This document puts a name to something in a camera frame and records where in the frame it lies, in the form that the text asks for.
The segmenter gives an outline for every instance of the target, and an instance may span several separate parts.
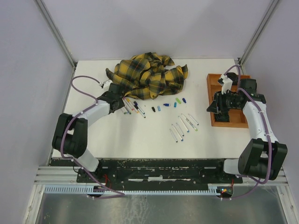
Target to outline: black metal base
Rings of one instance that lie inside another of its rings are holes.
[[[105,182],[107,175],[114,190],[208,190],[209,183],[231,184],[232,180],[242,183],[242,178],[223,172],[224,159],[103,159],[100,162],[103,176],[97,179]],[[73,166],[73,163],[52,159],[50,166]],[[77,182],[94,181],[79,170]]]

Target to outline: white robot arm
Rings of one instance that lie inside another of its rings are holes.
[[[98,119],[124,106],[122,101],[123,88],[117,84],[109,84],[109,90],[97,98],[98,103],[96,106],[87,110],[74,120],[64,140],[63,153],[76,158],[83,167],[91,172],[94,172],[98,168],[99,160],[87,149],[87,129]],[[52,147],[54,149],[60,150],[66,127],[76,114],[78,113],[63,113],[59,116],[52,141]]]
[[[230,174],[250,175],[265,179],[269,160],[267,155],[271,148],[269,180],[275,180],[285,160],[287,147],[285,144],[280,144],[273,134],[266,113],[265,97],[262,94],[257,94],[255,79],[242,79],[240,81],[240,90],[242,91],[240,92],[230,90],[233,84],[233,80],[229,81],[230,79],[222,75],[218,80],[222,85],[222,90],[215,93],[214,100],[207,111],[213,112],[216,120],[229,122],[228,111],[230,109],[242,110],[248,122],[251,141],[239,159],[224,161],[223,170]]]

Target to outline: orange wooden tray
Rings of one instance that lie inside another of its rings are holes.
[[[209,104],[212,103],[214,94],[217,91],[221,91],[221,85],[218,83],[218,79],[221,74],[208,74],[206,78],[207,92],[209,96]],[[241,79],[250,78],[248,75],[242,75]],[[233,85],[231,91],[237,91],[237,86]],[[211,113],[211,124],[214,127],[241,127],[248,128],[247,120],[241,110],[230,109],[228,112],[229,122],[218,122],[215,121],[215,116]]]

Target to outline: pen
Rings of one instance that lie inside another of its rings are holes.
[[[186,128],[187,132],[189,132],[189,129],[187,128],[187,126],[185,125],[185,123],[183,122],[183,120],[181,119],[181,117],[179,116],[178,118],[179,118],[179,119],[181,120],[181,122],[183,123],[183,125],[184,125],[184,127]]]
[[[125,108],[121,108],[121,112],[123,112],[123,114],[126,114],[127,113],[127,110]]]
[[[131,105],[126,101],[125,98],[123,98],[122,100],[123,100],[124,104],[127,106],[127,108],[129,108],[132,111],[134,110],[134,107],[131,107]]]
[[[132,104],[132,102],[128,99],[128,98],[125,98],[127,101],[128,101],[128,103],[130,104],[130,106],[132,107],[132,108],[134,108],[134,105]]]
[[[138,103],[136,101],[134,101],[134,104],[138,107],[138,109],[140,110],[141,113],[145,114],[143,109],[141,109],[141,107],[138,105]]]
[[[140,114],[145,118],[145,115],[141,112],[140,109],[138,109],[138,111],[140,112]]]
[[[199,125],[199,123],[194,119],[194,117],[191,116],[191,114],[188,114],[188,115],[197,125]]]
[[[181,115],[186,119],[186,121],[194,128],[195,131],[197,131],[197,128],[191,123],[191,121],[189,121],[189,119],[187,117],[185,117],[185,115],[183,115],[181,113]]]
[[[174,140],[175,140],[176,142],[178,142],[178,140],[177,140],[176,136],[174,135],[174,133],[172,132],[172,130],[171,130],[171,129],[169,129],[169,130],[170,130],[170,133],[171,133],[171,135],[173,136]]]
[[[178,133],[176,127],[173,124],[171,124],[171,126],[173,127],[173,129],[177,133],[177,135],[180,137],[181,141],[183,141],[183,137]]]
[[[184,136],[184,132],[182,131],[181,127],[178,125],[178,123],[176,123],[176,125],[177,125],[179,131],[182,133],[182,136]]]
[[[125,109],[127,110],[128,114],[132,114],[131,111],[128,109],[128,106],[125,105]]]

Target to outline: plaid cloth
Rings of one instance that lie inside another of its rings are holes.
[[[158,95],[173,95],[182,91],[188,76],[187,65],[167,70],[166,65],[174,65],[166,55],[145,53],[122,60],[116,65],[114,73],[106,69],[113,83],[125,87],[125,96],[139,99],[155,99]]]

